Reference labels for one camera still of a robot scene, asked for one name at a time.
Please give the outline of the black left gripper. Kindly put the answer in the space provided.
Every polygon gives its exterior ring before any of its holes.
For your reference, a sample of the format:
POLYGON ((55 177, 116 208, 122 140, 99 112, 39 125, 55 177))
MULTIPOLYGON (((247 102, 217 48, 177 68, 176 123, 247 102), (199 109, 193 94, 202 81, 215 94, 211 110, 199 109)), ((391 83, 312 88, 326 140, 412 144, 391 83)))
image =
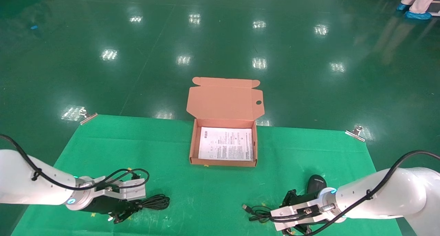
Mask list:
POLYGON ((142 200, 126 201, 108 196, 94 198, 85 212, 107 214, 113 217, 113 223, 119 224, 129 219, 130 216, 143 209, 142 200))

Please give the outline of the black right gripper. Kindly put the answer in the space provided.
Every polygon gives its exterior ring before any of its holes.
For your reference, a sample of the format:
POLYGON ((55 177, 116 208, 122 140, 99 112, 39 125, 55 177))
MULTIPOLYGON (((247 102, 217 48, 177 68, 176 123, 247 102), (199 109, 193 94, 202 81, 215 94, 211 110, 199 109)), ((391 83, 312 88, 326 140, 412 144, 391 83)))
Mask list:
MULTIPOLYGON (((330 191, 316 191, 309 192, 305 195, 298 195, 296 189, 290 190, 285 195, 285 198, 282 201, 281 207, 293 206, 301 203, 306 203, 317 198, 322 197, 322 194, 325 194, 330 191)), ((324 225, 328 223, 329 219, 323 219, 321 221, 306 223, 306 224, 297 224, 294 227, 283 229, 282 234, 284 236, 309 236, 313 230, 311 229, 312 225, 324 225)))

